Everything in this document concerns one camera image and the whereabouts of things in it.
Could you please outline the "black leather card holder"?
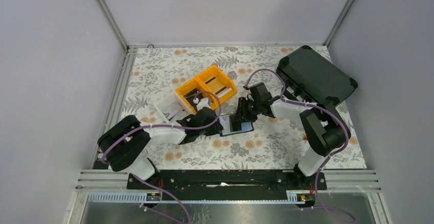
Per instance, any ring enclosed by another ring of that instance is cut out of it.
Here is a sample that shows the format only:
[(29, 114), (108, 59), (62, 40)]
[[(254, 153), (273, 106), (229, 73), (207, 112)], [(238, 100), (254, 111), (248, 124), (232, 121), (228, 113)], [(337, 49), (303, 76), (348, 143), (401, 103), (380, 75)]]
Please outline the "black leather card holder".
[(236, 114), (220, 116), (219, 123), (222, 127), (220, 132), (222, 137), (254, 131), (252, 121), (241, 121)]

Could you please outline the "orange bin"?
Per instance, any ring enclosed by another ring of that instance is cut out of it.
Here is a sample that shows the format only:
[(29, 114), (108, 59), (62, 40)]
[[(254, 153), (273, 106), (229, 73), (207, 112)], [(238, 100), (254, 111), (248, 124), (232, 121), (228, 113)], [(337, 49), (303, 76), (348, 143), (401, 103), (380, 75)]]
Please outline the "orange bin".
[(221, 104), (237, 94), (233, 80), (216, 65), (212, 65), (199, 73), (197, 78), (208, 91), (218, 97)]
[(175, 89), (177, 99), (180, 105), (188, 114), (197, 113), (197, 104), (194, 99), (209, 98), (211, 102), (211, 108), (216, 108), (216, 98), (213, 96), (215, 92), (200, 78), (194, 77), (180, 87)]

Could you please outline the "white plastic bin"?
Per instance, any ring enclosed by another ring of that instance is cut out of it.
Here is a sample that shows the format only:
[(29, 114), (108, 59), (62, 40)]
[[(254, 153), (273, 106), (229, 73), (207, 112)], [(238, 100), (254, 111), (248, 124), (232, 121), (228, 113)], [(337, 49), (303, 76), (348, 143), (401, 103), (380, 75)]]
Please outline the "white plastic bin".
[(174, 123), (188, 116), (188, 113), (180, 105), (177, 95), (172, 92), (158, 100), (154, 107), (157, 113), (167, 123)]

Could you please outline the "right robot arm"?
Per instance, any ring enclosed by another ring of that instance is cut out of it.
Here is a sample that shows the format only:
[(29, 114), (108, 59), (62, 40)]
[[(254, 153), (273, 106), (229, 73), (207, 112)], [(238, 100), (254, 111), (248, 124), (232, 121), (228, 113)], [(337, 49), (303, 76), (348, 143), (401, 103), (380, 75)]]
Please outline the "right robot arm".
[(244, 122), (255, 122), (259, 115), (298, 122), (303, 126), (309, 149), (296, 164), (294, 184), (306, 189), (314, 182), (314, 174), (321, 169), (333, 152), (346, 145), (351, 136), (335, 106), (330, 101), (308, 103), (273, 96), (260, 82), (247, 90), (247, 97), (238, 100), (235, 114), (231, 115), (230, 130), (239, 131)]

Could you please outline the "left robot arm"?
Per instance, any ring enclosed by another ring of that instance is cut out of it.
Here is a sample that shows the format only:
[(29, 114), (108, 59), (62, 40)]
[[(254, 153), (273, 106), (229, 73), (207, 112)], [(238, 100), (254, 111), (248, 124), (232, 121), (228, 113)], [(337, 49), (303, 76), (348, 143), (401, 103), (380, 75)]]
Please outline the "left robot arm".
[(154, 188), (159, 181), (157, 168), (149, 158), (142, 157), (142, 151), (149, 145), (188, 144), (199, 136), (213, 136), (222, 131), (219, 115), (211, 108), (204, 107), (195, 115), (170, 124), (148, 124), (134, 115), (128, 115), (97, 141), (103, 153), (101, 161), (114, 172), (125, 171), (139, 178), (147, 189)]

